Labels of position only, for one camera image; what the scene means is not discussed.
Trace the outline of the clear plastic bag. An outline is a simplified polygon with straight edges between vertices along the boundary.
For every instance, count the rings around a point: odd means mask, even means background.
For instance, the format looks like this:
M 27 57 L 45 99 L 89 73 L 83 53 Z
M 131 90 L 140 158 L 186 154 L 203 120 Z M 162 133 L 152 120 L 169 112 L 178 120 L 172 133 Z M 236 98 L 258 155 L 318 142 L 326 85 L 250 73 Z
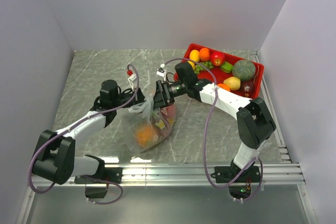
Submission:
M 143 103 L 131 106 L 123 115 L 122 129 L 125 134 L 126 145 L 132 152 L 145 152 L 163 142 L 170 135 L 169 134 L 167 137 L 163 137 L 159 133 L 159 130 L 155 124 L 158 120 L 158 114 L 160 109 L 154 109 L 153 105 L 153 94 L 149 94 L 145 97 L 145 101 Z M 158 136 L 158 140 L 151 147 L 147 148 L 141 147 L 135 139 L 136 130 L 139 127 L 145 125 L 152 126 Z

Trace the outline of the orange fake pineapple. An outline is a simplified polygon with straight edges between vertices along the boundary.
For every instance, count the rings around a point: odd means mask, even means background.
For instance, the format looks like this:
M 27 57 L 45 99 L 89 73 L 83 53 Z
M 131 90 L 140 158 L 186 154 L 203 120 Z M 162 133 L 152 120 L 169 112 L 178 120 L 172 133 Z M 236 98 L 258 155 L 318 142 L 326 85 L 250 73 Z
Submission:
M 158 140 L 158 135 L 152 126 L 145 125 L 136 130 L 135 139 L 141 147 L 147 148 L 151 147 Z

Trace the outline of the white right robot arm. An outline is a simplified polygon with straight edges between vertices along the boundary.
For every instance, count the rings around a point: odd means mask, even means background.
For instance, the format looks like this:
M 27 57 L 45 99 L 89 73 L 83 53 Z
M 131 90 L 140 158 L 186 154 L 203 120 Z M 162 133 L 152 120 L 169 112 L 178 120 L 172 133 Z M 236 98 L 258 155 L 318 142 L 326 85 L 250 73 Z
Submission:
M 208 79 L 199 79 L 187 62 L 178 63 L 175 71 L 177 81 L 156 82 L 154 108 L 170 106 L 176 97 L 186 94 L 232 116 L 237 121 L 241 144 L 232 161 L 231 175 L 235 181 L 244 181 L 250 174 L 249 167 L 258 157 L 263 142 L 276 130 L 276 124 L 265 101 L 260 97 L 244 98 L 220 88 Z

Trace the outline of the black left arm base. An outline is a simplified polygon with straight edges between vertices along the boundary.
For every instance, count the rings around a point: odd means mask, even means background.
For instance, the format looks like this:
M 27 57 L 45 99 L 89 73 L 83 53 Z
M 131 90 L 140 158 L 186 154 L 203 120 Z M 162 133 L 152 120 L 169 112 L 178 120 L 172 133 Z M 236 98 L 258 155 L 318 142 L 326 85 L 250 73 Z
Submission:
M 97 205 L 108 205 L 117 202 L 123 196 L 121 187 L 123 168 L 113 167 L 105 168 L 99 175 L 81 175 L 74 178 L 75 185 L 84 185 L 85 197 L 87 201 Z M 118 188 L 119 194 L 115 199 L 103 201 L 108 197 L 108 191 L 112 188 Z

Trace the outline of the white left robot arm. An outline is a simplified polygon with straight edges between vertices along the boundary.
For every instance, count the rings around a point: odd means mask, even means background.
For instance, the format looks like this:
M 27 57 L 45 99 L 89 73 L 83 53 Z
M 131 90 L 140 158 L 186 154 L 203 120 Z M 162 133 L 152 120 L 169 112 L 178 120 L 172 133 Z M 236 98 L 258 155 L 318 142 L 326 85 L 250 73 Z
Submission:
M 132 87 L 121 91 L 116 81 L 104 81 L 92 108 L 82 118 L 55 132 L 43 131 L 31 159 L 29 173 L 59 185 L 77 176 L 87 176 L 93 183 L 102 182 L 106 176 L 104 160 L 92 155 L 76 157 L 76 143 L 109 126 L 118 109 L 144 101 L 139 80 L 130 80 L 129 83 Z

